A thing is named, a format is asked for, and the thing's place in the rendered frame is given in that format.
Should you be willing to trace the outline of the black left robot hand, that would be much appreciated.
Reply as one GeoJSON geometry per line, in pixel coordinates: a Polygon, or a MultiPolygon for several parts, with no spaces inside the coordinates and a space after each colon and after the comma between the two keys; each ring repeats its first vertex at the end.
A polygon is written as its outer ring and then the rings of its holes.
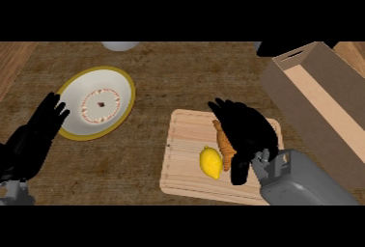
{"type": "Polygon", "coordinates": [[[70,115],[59,100],[58,94],[47,94],[28,123],[16,129],[7,142],[0,143],[0,182],[30,180],[40,172],[53,139],[70,115]]]}

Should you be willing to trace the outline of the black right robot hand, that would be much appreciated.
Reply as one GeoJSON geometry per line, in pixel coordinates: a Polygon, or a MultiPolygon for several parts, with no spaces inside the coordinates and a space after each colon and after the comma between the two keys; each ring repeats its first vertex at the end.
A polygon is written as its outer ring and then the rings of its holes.
{"type": "Polygon", "coordinates": [[[278,137],[262,113],[242,102],[229,99],[208,102],[222,123],[223,133],[237,151],[231,158],[231,183],[247,182],[250,163],[259,151],[268,150],[271,161],[278,155],[278,137]]]}

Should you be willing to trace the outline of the brown croissant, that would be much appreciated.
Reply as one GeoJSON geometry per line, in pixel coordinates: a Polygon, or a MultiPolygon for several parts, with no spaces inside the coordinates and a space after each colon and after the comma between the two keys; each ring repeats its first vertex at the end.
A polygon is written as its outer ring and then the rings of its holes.
{"type": "Polygon", "coordinates": [[[219,143],[219,149],[223,155],[223,170],[228,171],[231,169],[231,159],[234,155],[237,154],[237,151],[225,136],[222,123],[217,120],[213,120],[213,125],[217,131],[217,143],[219,143]]]}

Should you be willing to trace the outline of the pale wooden cutting board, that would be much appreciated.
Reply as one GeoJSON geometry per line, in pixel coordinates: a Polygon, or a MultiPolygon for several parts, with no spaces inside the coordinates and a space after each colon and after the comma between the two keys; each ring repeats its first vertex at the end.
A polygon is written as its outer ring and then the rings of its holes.
{"type": "Polygon", "coordinates": [[[242,205],[266,206],[260,183],[250,171],[247,183],[234,186],[229,172],[210,178],[200,168],[200,152],[208,146],[219,149],[211,112],[176,109],[172,113],[160,188],[164,193],[217,200],[242,205]]]}

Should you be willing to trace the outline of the yellow lemon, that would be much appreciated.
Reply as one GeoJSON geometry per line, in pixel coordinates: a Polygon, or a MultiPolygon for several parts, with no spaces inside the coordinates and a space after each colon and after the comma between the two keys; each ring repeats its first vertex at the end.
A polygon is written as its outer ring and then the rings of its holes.
{"type": "Polygon", "coordinates": [[[213,179],[220,178],[223,159],[216,149],[206,146],[200,152],[200,168],[203,173],[213,179]]]}

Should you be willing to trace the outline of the white plate with yellow rim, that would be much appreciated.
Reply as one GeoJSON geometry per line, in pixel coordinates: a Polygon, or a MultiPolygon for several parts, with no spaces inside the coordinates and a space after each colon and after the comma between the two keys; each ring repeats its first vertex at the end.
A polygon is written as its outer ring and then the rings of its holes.
{"type": "Polygon", "coordinates": [[[129,118],[136,86],[120,68],[102,66],[83,70],[64,83],[58,94],[70,110],[59,135],[70,140],[99,139],[129,118]]]}

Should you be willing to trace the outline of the white round object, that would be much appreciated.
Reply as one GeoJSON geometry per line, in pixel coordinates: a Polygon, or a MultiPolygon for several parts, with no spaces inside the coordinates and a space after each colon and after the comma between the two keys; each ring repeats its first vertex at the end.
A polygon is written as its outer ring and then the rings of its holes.
{"type": "Polygon", "coordinates": [[[111,51],[127,51],[140,43],[138,41],[104,41],[102,46],[111,51]]]}

